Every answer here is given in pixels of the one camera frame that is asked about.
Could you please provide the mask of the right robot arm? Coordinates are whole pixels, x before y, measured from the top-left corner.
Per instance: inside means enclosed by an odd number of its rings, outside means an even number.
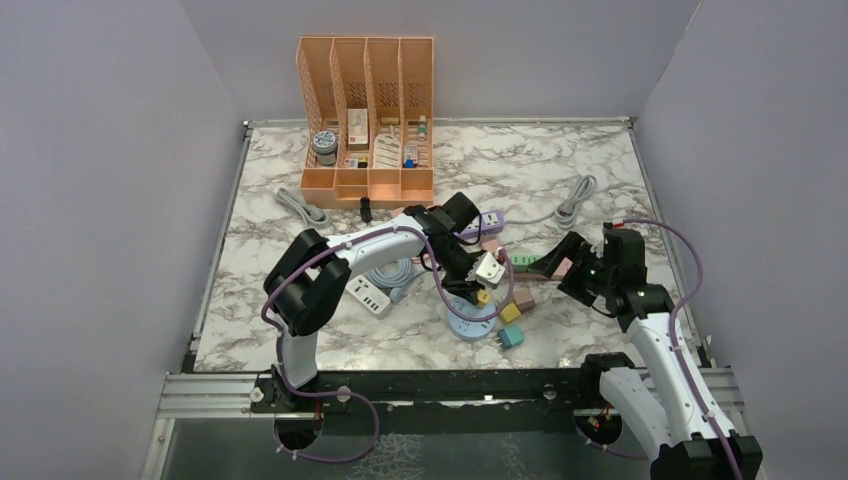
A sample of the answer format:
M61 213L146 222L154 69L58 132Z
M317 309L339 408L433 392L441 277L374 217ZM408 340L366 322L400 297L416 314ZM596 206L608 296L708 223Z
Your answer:
M648 281L646 247L637 220L603 227L601 253L568 233L529 272L552 277L568 263L558 288L591 307L603 299L645 363L640 374L623 353L586 357L577 380L587 405L610 403L639 441L653 479L754 479L759 442L744 435L709 390L677 322L681 303Z

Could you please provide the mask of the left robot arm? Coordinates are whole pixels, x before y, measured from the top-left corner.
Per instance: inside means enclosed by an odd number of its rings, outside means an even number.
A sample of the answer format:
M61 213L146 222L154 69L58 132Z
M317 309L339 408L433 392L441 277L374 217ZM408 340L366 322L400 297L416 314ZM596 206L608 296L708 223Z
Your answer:
M459 237L480 217L473 202L457 193L439 206L408 206L358 233L300 232L263 282L267 300L261 317L279 335L279 401L294 411L313 401L317 333L334 316L349 281L360 275L424 254L443 298L479 302L484 289L497 285L506 271L495 254L468 251Z

